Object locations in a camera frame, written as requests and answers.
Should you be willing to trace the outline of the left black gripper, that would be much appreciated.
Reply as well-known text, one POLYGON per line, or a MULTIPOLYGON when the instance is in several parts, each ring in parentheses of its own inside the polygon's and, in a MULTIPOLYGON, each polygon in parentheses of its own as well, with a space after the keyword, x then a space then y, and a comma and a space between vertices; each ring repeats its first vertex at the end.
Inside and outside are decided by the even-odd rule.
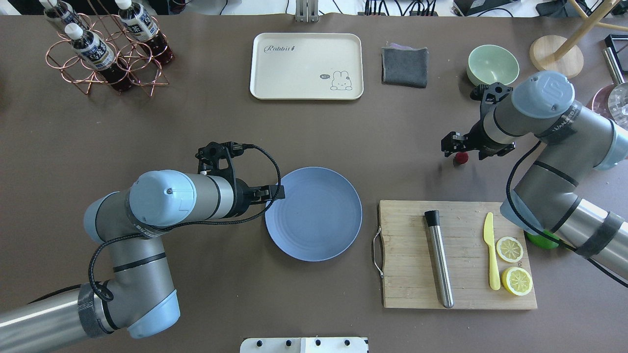
POLYGON ((243 215, 251 205, 285 198, 283 185, 250 187, 235 176, 233 158, 252 149, 251 144, 211 142, 198 149, 198 173, 207 175, 217 187, 217 209, 211 219, 226 219, 243 215))

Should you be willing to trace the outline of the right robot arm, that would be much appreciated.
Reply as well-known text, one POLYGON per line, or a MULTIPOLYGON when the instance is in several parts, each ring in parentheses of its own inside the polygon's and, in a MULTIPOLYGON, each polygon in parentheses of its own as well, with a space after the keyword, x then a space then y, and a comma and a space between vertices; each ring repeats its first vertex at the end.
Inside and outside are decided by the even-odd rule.
POLYGON ((544 70, 515 88, 487 86, 478 122, 467 134, 449 132, 441 150, 445 156, 463 151, 478 151, 479 159, 504 156, 529 133, 545 147, 518 185, 507 180, 501 214, 529 234, 554 234, 556 243, 626 285, 626 220, 575 189, 592 170, 608 170, 626 159, 627 132, 578 102, 566 76, 544 70))

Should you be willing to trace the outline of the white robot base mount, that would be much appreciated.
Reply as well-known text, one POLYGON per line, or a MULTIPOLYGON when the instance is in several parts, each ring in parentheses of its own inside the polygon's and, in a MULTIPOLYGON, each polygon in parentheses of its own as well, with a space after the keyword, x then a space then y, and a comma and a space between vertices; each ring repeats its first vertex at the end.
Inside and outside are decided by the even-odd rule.
POLYGON ((243 340, 240 353, 368 353, 368 339, 339 337, 274 337, 243 340))

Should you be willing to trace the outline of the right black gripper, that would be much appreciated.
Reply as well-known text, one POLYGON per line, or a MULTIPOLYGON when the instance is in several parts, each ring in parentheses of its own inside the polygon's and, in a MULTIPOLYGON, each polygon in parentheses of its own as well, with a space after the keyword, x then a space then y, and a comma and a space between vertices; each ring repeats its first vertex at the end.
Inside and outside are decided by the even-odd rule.
POLYGON ((478 159, 483 160, 490 156, 504 156, 516 148, 514 142, 509 144, 500 143, 490 138, 484 127, 488 121, 489 110, 497 103, 500 103, 509 94, 513 87, 503 85, 500 82, 491 84, 479 84, 470 93, 470 98, 480 102, 480 120, 473 125, 469 133, 462 135, 459 132, 451 131, 441 140, 441 151, 444 157, 448 158, 452 154, 467 151, 478 151, 478 159))

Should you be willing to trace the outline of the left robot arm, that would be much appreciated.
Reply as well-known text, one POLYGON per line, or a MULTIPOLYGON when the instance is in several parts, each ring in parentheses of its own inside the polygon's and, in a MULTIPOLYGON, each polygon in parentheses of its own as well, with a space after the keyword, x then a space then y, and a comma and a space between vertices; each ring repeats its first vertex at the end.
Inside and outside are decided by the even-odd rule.
POLYGON ((3 353, 44 353, 126 329, 135 339, 174 325, 181 313, 161 237, 175 228, 240 224, 249 206, 270 208, 283 185, 250 187, 233 159, 253 144, 211 142, 198 171, 142 174, 128 190, 92 203, 83 225, 99 244, 88 282, 63 288, 1 315, 3 353))

